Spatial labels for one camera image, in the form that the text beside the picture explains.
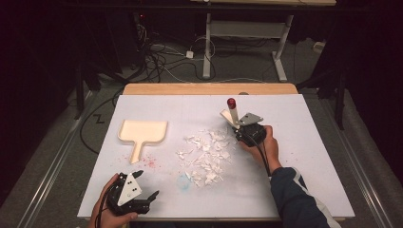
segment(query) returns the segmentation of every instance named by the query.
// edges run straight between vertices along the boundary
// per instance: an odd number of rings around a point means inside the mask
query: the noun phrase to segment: sleeve
[[[340,227],[327,207],[309,194],[295,168],[276,169],[272,174],[271,191],[284,227]]]

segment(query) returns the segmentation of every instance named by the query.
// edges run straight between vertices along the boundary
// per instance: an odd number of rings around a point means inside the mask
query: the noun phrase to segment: human hand
[[[99,213],[99,209],[101,206],[102,198],[104,194],[106,193],[107,188],[113,184],[115,180],[118,179],[118,174],[115,174],[110,181],[104,186],[104,189],[101,192],[101,196],[98,199],[98,201],[95,203],[94,208],[92,209],[92,215],[91,219],[89,221],[88,228],[95,228],[95,222]],[[101,224],[98,224],[102,228],[115,228],[115,227],[121,227],[127,223],[129,223],[131,220],[137,218],[137,213],[128,213],[123,216],[115,216],[113,213],[107,209],[106,204],[104,203],[103,205],[103,212],[101,216]]]
[[[261,151],[263,151],[263,153],[266,153],[270,173],[272,174],[273,171],[281,167],[281,163],[278,160],[278,142],[273,137],[273,127],[271,125],[265,125],[264,129],[266,130],[266,138],[259,145],[259,147]],[[263,165],[261,154],[255,146],[249,147],[242,141],[240,141],[239,144],[243,150],[249,152],[252,155],[257,163]]]

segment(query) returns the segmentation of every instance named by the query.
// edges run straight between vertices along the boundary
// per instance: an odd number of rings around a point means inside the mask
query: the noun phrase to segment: dustpan
[[[124,120],[118,137],[124,142],[134,143],[130,163],[140,160],[140,153],[146,143],[160,143],[163,140],[167,124],[168,122]]]

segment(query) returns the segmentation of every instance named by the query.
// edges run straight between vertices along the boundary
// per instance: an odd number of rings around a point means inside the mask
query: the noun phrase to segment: person's left hand
[[[112,183],[118,179],[118,174],[115,174],[110,181],[104,186],[104,189],[101,192],[101,196],[99,197],[98,201],[95,203],[94,208],[92,209],[92,215],[91,215],[91,220],[89,221],[88,228],[94,228],[95,227],[95,221],[98,216],[98,212],[100,209],[102,197],[105,194],[107,188],[112,185]],[[137,213],[128,213],[123,216],[115,216],[113,213],[107,209],[106,204],[104,203],[103,205],[103,212],[101,216],[101,224],[100,227],[102,228],[115,228],[115,227],[121,227],[127,223],[129,223],[131,220],[137,218]]]

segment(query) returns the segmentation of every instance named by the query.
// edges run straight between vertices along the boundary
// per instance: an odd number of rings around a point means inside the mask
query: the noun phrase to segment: white desk leg
[[[284,68],[280,60],[282,50],[284,49],[285,42],[287,41],[288,32],[290,31],[291,23],[293,22],[294,15],[289,15],[287,17],[287,22],[282,29],[281,38],[279,40],[278,51],[273,51],[273,61],[275,63],[276,71],[278,73],[278,78],[282,83],[287,82],[287,77],[285,76]]]
[[[210,61],[211,61],[211,52],[210,52],[210,37],[211,37],[211,14],[207,13],[207,21],[205,23],[205,51],[204,51],[204,63],[202,67],[202,77],[204,79],[210,78]]]

